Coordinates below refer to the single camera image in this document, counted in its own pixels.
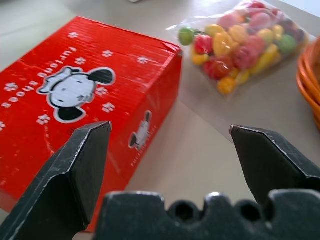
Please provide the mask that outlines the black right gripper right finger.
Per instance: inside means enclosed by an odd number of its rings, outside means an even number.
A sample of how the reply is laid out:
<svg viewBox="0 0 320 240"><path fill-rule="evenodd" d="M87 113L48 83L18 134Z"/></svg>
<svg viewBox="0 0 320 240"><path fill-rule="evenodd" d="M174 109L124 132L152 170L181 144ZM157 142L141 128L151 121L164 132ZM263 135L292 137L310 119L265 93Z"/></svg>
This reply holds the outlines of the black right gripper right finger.
<svg viewBox="0 0 320 240"><path fill-rule="evenodd" d="M306 189L320 193L320 167L281 134L233 125L232 137L246 183L259 204L270 191Z"/></svg>

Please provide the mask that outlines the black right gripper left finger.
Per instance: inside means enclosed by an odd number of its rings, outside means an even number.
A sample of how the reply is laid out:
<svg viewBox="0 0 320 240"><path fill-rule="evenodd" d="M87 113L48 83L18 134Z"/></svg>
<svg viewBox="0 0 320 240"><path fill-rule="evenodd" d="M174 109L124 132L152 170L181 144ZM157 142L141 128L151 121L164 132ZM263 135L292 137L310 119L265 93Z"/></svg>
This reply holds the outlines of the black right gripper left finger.
<svg viewBox="0 0 320 240"><path fill-rule="evenodd" d="M73 240L92 222L104 179L110 121L76 129L0 225L0 240Z"/></svg>

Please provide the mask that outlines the red and white box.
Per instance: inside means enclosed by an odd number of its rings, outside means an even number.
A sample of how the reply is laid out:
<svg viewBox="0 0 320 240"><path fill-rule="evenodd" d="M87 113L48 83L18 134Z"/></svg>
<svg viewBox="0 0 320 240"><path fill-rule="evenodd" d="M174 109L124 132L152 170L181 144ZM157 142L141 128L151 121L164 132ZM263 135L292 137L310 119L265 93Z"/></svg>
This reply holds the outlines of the red and white box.
<svg viewBox="0 0 320 240"><path fill-rule="evenodd" d="M112 124L104 196L126 188L179 91L170 42L76 17L0 72L0 209L10 212L45 162L87 124Z"/></svg>

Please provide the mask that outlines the orange wicker basket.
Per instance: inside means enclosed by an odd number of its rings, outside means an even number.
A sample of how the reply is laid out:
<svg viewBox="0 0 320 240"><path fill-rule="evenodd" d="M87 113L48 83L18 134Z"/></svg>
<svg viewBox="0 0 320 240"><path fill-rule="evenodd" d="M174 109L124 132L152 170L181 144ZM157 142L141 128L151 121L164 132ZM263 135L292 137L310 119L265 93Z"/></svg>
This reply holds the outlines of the orange wicker basket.
<svg viewBox="0 0 320 240"><path fill-rule="evenodd" d="M299 56L297 87L312 108L315 125L320 132L320 36Z"/></svg>

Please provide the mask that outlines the clear bag of colourful candies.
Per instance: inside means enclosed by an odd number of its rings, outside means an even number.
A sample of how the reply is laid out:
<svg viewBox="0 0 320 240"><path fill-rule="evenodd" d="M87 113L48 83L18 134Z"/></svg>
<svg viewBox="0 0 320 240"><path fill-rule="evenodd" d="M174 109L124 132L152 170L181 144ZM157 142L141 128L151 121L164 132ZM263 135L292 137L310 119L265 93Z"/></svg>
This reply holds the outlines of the clear bag of colourful candies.
<svg viewBox="0 0 320 240"><path fill-rule="evenodd" d="M305 29L264 0L240 0L223 13L191 16L167 30L223 96L298 54L310 41Z"/></svg>

